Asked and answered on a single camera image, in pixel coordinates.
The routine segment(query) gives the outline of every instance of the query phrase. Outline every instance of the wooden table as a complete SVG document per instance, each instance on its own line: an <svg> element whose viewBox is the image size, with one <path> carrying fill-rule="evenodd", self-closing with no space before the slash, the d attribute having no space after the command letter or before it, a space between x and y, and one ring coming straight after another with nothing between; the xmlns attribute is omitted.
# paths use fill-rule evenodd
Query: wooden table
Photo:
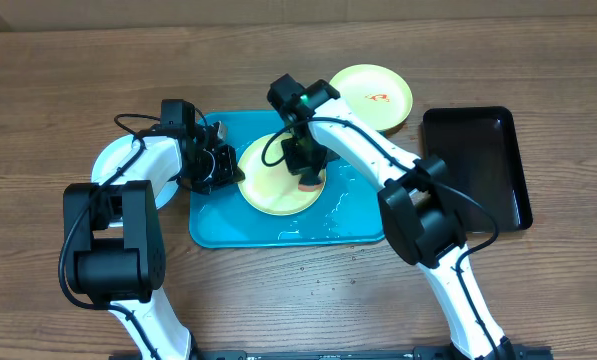
<svg viewBox="0 0 597 360"><path fill-rule="evenodd" d="M358 63L411 86L392 137L410 151L429 108L513 112L535 223L474 256L476 277L515 343L597 359L597 17L0 33L0 359L135 350L111 315L69 304L56 276L62 192L123 135L113 115L158 115L163 98L267 109L279 75L311 83ZM181 192L160 212L165 287L202 348L449 342L422 274L386 242L213 251L189 238L188 211Z"/></svg>

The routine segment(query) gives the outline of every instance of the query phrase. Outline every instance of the pale yellow plate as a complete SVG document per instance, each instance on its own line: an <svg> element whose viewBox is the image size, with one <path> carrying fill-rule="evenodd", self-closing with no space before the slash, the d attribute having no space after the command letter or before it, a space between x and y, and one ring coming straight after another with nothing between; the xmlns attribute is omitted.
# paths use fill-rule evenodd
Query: pale yellow plate
<svg viewBox="0 0 597 360"><path fill-rule="evenodd" d="M354 65L329 82L360 120L376 131L400 125L411 111L409 85L395 72L377 65Z"/></svg>
<svg viewBox="0 0 597 360"><path fill-rule="evenodd" d="M313 204L324 186L313 192L300 191L300 176L291 175L284 161L274 167L265 166L261 159L262 149L272 135L254 141L242 154L238 167L245 173L245 180L238 183L238 188L251 206L264 213L280 216L295 214ZM290 136L283 134L269 146L266 154L268 163L280 159L280 142ZM320 178L326 181L325 170L320 173Z"/></svg>

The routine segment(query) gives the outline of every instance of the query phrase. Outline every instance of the yellow plate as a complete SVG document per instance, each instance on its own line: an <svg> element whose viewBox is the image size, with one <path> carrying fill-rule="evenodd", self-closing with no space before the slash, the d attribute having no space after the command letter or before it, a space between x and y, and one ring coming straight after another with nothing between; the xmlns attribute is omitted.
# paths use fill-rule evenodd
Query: yellow plate
<svg viewBox="0 0 597 360"><path fill-rule="evenodd" d="M270 215L291 215L301 212L313 204L324 186L313 192L298 190L300 176L293 176L283 161L274 167L262 163L262 149L273 134L266 135L251 144L238 162L238 167L245 173L245 180L238 183L242 196L251 206ZM266 160L271 163L282 156L280 141L291 135L279 136L269 146ZM326 181L325 170L320 178Z"/></svg>
<svg viewBox="0 0 597 360"><path fill-rule="evenodd" d="M409 85L382 66L350 66L329 83L340 91L356 116L376 131L400 125L411 111L413 95Z"/></svg>

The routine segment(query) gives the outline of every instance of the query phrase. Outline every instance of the blue mat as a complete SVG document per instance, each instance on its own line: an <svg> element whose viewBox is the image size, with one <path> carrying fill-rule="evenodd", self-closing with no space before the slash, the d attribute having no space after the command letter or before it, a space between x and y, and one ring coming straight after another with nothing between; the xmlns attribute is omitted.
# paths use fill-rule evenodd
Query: blue mat
<svg viewBox="0 0 597 360"><path fill-rule="evenodd" d="M255 140L283 127L275 111L220 112L206 118L210 124L227 125L227 143L236 149L239 160ZM322 194L294 215L256 210L237 185L209 196L191 193L189 233L207 248L366 243L384 238L376 190L344 160L327 165Z"/></svg>

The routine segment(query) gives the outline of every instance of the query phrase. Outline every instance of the red mark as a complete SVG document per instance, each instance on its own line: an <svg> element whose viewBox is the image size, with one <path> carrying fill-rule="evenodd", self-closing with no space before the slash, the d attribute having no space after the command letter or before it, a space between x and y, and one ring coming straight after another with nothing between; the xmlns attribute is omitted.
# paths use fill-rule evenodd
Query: red mark
<svg viewBox="0 0 597 360"><path fill-rule="evenodd" d="M382 101L382 102L390 102L389 95L387 94L376 94L376 95L367 95L365 98L373 100L373 101Z"/></svg>

